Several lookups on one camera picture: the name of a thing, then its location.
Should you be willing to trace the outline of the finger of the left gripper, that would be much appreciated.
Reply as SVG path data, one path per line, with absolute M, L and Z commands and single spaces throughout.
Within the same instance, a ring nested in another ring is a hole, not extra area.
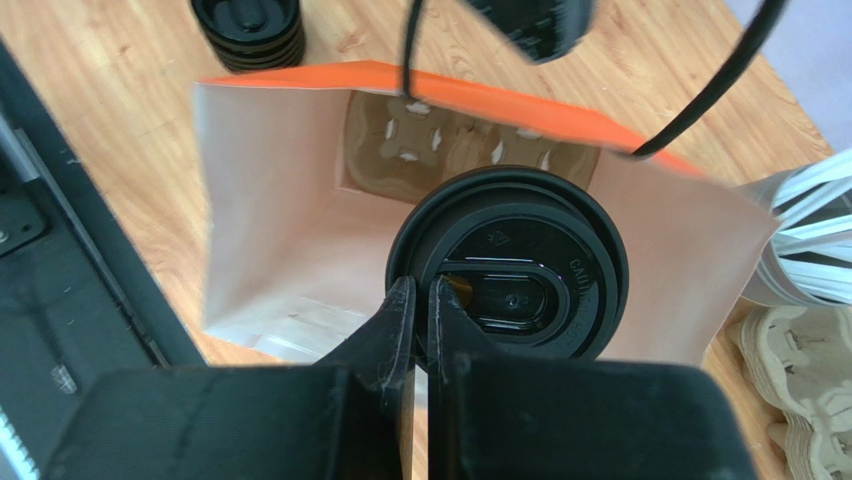
M 476 0 L 467 4 L 536 64 L 568 55 L 592 26 L 594 0 Z

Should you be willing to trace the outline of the pulp cup carrier tray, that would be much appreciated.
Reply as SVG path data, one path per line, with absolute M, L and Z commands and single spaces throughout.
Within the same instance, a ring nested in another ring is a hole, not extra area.
M 416 204 L 446 181 L 496 166 L 537 168 L 586 188 L 601 149 L 375 93 L 352 95 L 343 160 L 362 191 Z

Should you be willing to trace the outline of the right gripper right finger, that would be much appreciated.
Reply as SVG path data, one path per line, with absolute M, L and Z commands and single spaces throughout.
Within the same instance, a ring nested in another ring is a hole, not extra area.
M 453 287 L 428 294 L 432 479 L 753 479 L 734 412 L 704 371 L 500 350 Z

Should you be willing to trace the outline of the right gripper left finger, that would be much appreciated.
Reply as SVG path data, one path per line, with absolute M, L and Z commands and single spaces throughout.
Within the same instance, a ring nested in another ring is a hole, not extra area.
M 416 284 L 310 365 L 126 370 L 85 395 L 47 479 L 407 479 Z

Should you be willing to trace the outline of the single black cup lid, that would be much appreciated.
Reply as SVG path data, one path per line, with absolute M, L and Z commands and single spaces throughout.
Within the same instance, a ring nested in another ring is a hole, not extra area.
M 417 332 L 437 278 L 463 285 L 470 322 L 497 346 L 543 358 L 598 357 L 624 314 L 629 262 L 606 210 L 531 167 L 484 167 L 420 201 L 390 249 L 385 281 L 417 285 Z

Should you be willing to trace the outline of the orange paper bag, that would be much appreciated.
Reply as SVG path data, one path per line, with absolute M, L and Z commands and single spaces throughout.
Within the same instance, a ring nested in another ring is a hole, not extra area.
M 385 262 L 415 204 L 352 185 L 343 160 L 356 92 L 400 97 L 378 61 L 204 80 L 194 117 L 211 201 L 205 330 L 293 362 L 313 362 L 381 304 Z M 440 75 L 415 101 L 598 146 L 586 188 L 626 247 L 626 310 L 606 359 L 699 363 L 778 223 L 746 196 L 662 154 L 630 160 L 637 134 L 605 115 Z

